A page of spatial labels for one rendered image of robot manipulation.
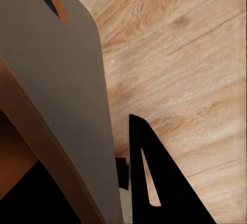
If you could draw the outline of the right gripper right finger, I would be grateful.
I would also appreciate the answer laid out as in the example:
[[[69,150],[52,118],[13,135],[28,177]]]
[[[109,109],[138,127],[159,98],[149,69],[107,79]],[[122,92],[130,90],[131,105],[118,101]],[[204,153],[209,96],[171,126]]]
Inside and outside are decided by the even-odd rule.
[[[133,224],[216,224],[149,123],[129,115]],[[143,149],[161,207],[152,206]]]

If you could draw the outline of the trash can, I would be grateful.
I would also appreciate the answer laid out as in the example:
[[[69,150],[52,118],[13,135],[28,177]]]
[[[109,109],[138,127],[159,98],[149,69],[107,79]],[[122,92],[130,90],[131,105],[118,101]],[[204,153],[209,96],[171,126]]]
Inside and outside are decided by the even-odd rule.
[[[40,161],[81,224],[124,224],[99,30],[51,1],[0,0],[0,200]]]

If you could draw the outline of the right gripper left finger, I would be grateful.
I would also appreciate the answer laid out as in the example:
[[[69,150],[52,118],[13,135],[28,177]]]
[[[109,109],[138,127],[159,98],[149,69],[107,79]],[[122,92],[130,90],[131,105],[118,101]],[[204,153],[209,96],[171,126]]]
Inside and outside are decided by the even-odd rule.
[[[0,200],[0,224],[81,224],[81,221],[38,161]]]

